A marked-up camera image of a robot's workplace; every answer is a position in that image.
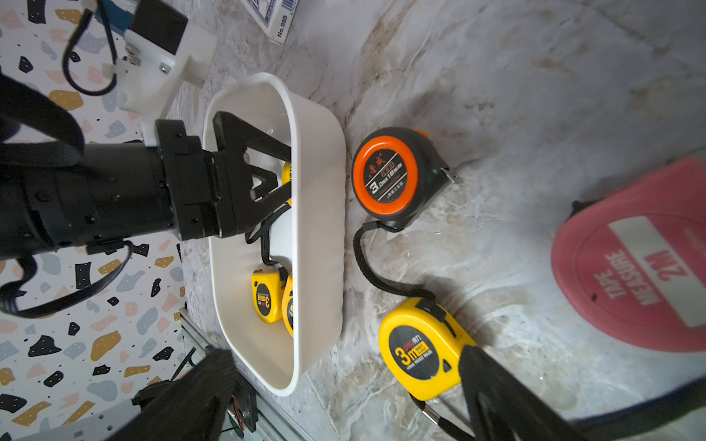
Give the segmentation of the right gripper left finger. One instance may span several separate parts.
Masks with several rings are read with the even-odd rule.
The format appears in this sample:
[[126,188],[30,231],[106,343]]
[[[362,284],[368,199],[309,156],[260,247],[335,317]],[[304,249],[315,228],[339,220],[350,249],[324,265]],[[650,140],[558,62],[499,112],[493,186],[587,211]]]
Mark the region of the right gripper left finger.
[[213,349],[184,377],[139,391],[140,413],[110,440],[216,440],[235,387],[233,354]]

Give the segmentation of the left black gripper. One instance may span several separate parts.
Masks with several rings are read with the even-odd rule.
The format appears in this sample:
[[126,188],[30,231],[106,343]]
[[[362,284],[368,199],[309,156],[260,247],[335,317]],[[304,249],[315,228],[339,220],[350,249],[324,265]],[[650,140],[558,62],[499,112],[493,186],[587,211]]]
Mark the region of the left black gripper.
[[[174,231],[182,240],[252,230],[292,198],[292,184],[255,165],[217,166],[219,199],[200,139],[159,121],[156,147],[92,144],[68,167],[1,168],[1,257],[105,244]],[[235,114],[217,111],[218,152],[251,149],[292,161],[292,148]]]

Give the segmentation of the white plastic storage box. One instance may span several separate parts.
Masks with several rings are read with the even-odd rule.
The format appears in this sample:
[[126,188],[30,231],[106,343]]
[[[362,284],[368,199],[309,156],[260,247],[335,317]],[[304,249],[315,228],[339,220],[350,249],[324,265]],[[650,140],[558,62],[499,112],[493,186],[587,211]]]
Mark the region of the white plastic storage box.
[[286,397],[338,341],[343,323],[346,164],[344,132],[324,106],[275,75],[256,73],[219,92],[207,114],[225,111],[290,146],[292,208],[271,230],[272,255],[293,278],[293,327],[257,316],[252,273],[256,244],[242,236],[209,240],[213,299],[222,334],[249,371]]

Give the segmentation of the black orange tape measure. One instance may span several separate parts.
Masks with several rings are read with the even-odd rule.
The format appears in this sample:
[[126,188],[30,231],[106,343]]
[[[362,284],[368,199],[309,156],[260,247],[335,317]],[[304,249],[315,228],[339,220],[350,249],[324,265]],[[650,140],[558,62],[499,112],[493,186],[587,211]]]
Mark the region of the black orange tape measure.
[[351,179],[363,209],[382,228],[406,229],[458,175],[428,134],[389,127],[366,137],[354,155]]

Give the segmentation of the pink tape measure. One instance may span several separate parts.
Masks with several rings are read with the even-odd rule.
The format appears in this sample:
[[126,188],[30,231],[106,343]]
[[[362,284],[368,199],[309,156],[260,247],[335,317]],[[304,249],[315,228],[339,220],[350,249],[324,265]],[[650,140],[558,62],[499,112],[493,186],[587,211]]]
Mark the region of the pink tape measure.
[[645,349],[705,348],[705,163],[688,157],[602,200],[575,202],[551,252],[575,310]]

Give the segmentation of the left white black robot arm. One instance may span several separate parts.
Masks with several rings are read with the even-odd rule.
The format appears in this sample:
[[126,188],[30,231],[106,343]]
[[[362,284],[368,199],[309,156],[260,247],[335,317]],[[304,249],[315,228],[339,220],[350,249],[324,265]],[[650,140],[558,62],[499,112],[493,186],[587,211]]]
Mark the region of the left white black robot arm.
[[253,230],[292,198],[277,175],[289,145],[235,114],[213,117],[208,151],[182,121],[156,121],[156,139],[88,143],[64,108],[15,79],[1,79],[1,257],[97,246],[171,231],[183,240]]

